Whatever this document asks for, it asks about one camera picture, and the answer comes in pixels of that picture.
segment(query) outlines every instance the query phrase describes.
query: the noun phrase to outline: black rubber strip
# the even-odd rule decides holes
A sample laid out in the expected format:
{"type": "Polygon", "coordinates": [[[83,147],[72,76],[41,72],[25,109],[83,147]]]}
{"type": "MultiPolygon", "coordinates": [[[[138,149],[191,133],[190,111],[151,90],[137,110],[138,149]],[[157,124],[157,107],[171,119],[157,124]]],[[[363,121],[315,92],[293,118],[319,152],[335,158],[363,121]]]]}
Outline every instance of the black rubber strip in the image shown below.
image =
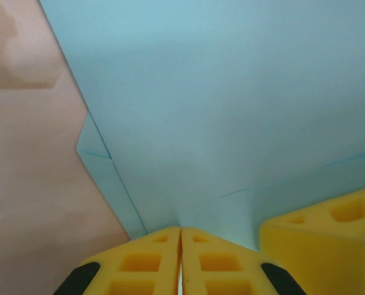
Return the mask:
{"type": "Polygon", "coordinates": [[[307,295],[287,270],[271,263],[263,263],[262,270],[279,295],[307,295]]]}
{"type": "Polygon", "coordinates": [[[82,295],[100,268],[97,262],[75,268],[53,295],[82,295]]]}

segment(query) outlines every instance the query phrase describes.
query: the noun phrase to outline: pink surface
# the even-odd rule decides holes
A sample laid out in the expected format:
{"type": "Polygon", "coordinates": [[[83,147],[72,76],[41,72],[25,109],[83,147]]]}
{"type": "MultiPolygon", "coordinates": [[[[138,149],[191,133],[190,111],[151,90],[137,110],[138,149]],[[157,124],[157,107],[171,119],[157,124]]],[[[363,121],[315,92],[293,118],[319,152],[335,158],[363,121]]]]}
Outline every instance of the pink surface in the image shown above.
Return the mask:
{"type": "Polygon", "coordinates": [[[128,240],[75,152],[86,115],[36,0],[0,0],[0,295],[128,240]]]}

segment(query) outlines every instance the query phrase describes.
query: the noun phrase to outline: light blue panel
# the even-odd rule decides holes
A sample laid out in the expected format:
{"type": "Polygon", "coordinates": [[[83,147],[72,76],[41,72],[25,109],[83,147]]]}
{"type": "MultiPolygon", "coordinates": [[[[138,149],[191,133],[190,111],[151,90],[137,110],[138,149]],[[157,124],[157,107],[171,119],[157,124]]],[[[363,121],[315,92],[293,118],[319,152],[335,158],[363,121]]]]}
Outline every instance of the light blue panel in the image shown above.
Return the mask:
{"type": "Polygon", "coordinates": [[[365,0],[41,2],[148,231],[365,152],[365,0]]]}
{"type": "Polygon", "coordinates": [[[102,144],[102,138],[90,114],[87,115],[80,134],[77,151],[129,237],[138,238],[146,235],[143,223],[125,190],[113,161],[108,158],[107,150],[102,144]]]}
{"type": "Polygon", "coordinates": [[[182,226],[195,226],[255,250],[259,227],[273,216],[365,188],[365,157],[279,179],[179,212],[182,226]]]}

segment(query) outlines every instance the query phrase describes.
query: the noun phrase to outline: beige wall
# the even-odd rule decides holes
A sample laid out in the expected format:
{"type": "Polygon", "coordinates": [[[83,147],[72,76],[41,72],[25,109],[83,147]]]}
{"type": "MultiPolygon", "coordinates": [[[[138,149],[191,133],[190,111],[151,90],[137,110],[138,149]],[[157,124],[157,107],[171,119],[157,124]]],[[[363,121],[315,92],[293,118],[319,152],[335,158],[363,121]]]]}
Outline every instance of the beige wall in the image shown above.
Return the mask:
{"type": "Polygon", "coordinates": [[[36,0],[0,0],[0,295],[128,240],[75,152],[87,110],[36,0]]]}

